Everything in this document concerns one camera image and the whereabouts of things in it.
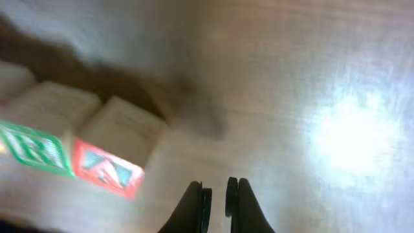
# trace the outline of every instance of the floor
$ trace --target floor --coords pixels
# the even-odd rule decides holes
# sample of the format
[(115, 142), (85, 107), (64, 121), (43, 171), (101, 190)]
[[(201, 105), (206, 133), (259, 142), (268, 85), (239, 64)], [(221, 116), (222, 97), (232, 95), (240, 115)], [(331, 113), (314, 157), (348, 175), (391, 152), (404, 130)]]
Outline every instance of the floor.
[(0, 213), (65, 232), (156, 232), (190, 181), (246, 177), (277, 232), (411, 232), (410, 0), (0, 0), (0, 59), (120, 95), (170, 125), (131, 204), (0, 169)]

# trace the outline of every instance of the black object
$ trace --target black object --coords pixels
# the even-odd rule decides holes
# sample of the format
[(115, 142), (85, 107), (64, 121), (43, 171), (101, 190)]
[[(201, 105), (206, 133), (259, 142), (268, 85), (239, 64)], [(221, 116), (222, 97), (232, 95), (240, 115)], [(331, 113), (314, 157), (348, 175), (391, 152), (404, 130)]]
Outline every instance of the black object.
[(233, 177), (228, 179), (226, 217), (232, 218), (232, 233), (274, 233), (245, 178), (239, 182)]
[(212, 207), (212, 189), (193, 181), (159, 233), (207, 233)]
[(4, 233), (42, 233), (43, 231), (34, 228), (19, 227), (5, 220), (0, 220), (0, 232)]

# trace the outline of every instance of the blurry object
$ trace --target blurry object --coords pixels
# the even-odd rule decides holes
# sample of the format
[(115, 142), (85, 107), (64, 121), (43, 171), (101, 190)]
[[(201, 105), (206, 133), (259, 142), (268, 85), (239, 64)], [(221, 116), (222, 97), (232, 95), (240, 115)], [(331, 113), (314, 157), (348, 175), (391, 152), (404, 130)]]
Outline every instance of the blurry object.
[(0, 107), (35, 84), (34, 75), (27, 68), (0, 61)]
[(232, 218), (232, 233), (274, 233), (247, 179), (228, 179), (226, 217)]
[(79, 134), (75, 174), (133, 198), (164, 126), (151, 113), (113, 97)]
[(35, 228), (31, 228), (31, 227), (21, 227), (21, 226), (17, 226), (14, 223), (5, 221), (5, 220), (0, 220), (0, 232), (4, 232), (4, 233), (45, 233), (44, 231), (40, 231), (38, 229)]
[(212, 189), (193, 181), (159, 233), (206, 233), (210, 224)]
[(95, 94), (45, 82), (1, 113), (0, 136), (20, 163), (73, 175), (74, 133), (99, 107)]

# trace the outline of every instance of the wooden floor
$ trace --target wooden floor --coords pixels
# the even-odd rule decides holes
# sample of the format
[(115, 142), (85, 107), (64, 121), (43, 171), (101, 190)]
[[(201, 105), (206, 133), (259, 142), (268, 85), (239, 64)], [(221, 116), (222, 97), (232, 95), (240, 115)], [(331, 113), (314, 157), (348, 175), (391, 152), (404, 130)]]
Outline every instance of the wooden floor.
[(0, 165), (0, 212), (156, 232), (190, 181), (246, 177), (277, 232), (412, 232), (414, 2), (0, 0), (0, 60), (163, 116), (136, 201)]

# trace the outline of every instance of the block face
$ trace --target block face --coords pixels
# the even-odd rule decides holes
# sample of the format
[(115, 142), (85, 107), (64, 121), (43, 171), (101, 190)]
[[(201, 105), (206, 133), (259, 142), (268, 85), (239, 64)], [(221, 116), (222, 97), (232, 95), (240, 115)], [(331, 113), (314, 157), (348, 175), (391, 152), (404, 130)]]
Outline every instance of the block face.
[(163, 121), (152, 114), (114, 97), (79, 136), (113, 155), (145, 167), (164, 126)]
[(54, 135), (0, 121), (0, 137), (21, 164), (60, 175), (74, 175), (71, 160)]
[(134, 198), (144, 170), (82, 140), (75, 143), (73, 160), (76, 176), (128, 199)]
[(60, 137), (78, 127), (99, 106), (95, 94), (45, 82), (13, 101), (1, 117)]

